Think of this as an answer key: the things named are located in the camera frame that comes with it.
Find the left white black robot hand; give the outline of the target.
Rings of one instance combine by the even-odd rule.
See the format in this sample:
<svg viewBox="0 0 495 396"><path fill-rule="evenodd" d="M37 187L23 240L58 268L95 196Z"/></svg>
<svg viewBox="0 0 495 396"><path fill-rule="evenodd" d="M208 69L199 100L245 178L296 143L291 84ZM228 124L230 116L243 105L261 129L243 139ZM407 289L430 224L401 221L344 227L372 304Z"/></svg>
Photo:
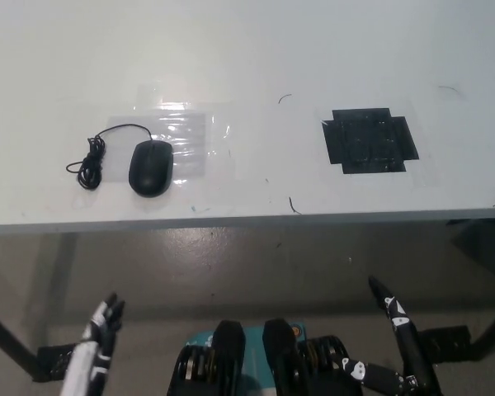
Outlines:
<svg viewBox="0 0 495 396"><path fill-rule="evenodd" d="M96 308L74 347L60 396L99 396L104 392L122 326L125 301L110 294Z"/></svg>

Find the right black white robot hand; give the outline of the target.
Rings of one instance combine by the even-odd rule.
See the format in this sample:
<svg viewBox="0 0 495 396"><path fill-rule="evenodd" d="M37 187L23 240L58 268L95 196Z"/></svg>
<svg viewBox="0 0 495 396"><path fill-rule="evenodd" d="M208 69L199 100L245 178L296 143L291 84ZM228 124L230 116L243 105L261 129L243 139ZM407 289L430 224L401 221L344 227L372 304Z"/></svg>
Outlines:
<svg viewBox="0 0 495 396"><path fill-rule="evenodd" d="M358 384L382 395L441 395L433 365L424 351L417 328L395 295L371 276L369 286L377 305L392 325L403 360L403 373L332 354L332 361Z"/></svg>

